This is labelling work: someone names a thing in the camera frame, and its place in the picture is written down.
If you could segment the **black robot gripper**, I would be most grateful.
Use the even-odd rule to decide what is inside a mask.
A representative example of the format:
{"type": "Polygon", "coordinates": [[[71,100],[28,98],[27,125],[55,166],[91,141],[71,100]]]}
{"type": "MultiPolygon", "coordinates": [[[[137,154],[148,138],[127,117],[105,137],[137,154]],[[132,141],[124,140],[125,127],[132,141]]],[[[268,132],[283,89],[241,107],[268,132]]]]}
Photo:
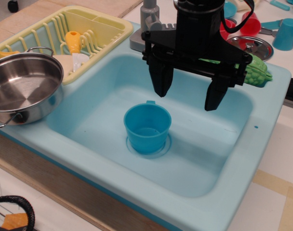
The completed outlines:
{"type": "Polygon", "coordinates": [[[252,15],[252,11],[236,27],[225,22],[223,0],[176,0],[176,29],[146,31],[141,34],[145,42],[143,59],[149,65],[154,91],[165,97],[173,81],[174,69],[212,78],[207,89],[204,109],[216,110],[225,96],[232,73],[229,62],[239,63],[241,78],[252,58],[226,42],[220,34],[220,26],[232,34],[238,32],[252,15]]]}

